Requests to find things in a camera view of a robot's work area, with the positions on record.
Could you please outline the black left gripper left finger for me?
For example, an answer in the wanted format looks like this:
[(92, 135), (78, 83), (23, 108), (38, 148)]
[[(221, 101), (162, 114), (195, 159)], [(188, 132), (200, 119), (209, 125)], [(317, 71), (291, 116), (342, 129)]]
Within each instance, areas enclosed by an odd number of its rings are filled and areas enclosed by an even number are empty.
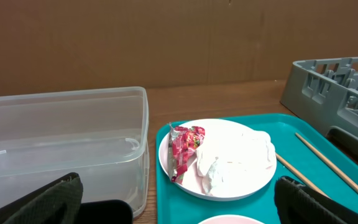
[(71, 172), (0, 208), (0, 224), (72, 224), (82, 196), (80, 176)]

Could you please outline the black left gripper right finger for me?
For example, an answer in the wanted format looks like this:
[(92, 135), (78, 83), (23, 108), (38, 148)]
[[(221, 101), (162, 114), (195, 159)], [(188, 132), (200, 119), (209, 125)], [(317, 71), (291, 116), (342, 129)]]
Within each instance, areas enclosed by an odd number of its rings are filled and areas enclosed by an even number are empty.
[(281, 224), (358, 224), (358, 213), (288, 176), (275, 183)]

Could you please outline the pink bowl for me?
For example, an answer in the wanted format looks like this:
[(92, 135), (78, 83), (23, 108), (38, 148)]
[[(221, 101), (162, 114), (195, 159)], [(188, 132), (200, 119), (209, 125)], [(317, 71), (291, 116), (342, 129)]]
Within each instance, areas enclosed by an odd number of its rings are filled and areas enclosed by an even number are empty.
[(218, 215), (207, 218), (199, 224), (264, 224), (256, 219), (242, 215)]

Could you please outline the white napkin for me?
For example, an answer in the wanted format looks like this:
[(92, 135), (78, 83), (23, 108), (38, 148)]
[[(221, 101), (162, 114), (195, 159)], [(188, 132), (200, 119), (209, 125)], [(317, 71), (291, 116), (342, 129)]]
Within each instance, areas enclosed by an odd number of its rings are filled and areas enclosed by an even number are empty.
[(264, 131), (209, 134), (196, 150), (196, 168), (205, 194), (244, 195), (251, 180), (272, 166), (275, 147)]

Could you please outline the red snack wrapper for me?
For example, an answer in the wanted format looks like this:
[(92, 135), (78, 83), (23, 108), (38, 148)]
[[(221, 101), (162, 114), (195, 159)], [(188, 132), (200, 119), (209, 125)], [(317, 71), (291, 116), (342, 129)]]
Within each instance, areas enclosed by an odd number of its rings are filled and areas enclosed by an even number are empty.
[(173, 127), (168, 134), (168, 174), (172, 182), (181, 183), (188, 171), (188, 161), (195, 154), (205, 137), (205, 129), (200, 126), (186, 128)]

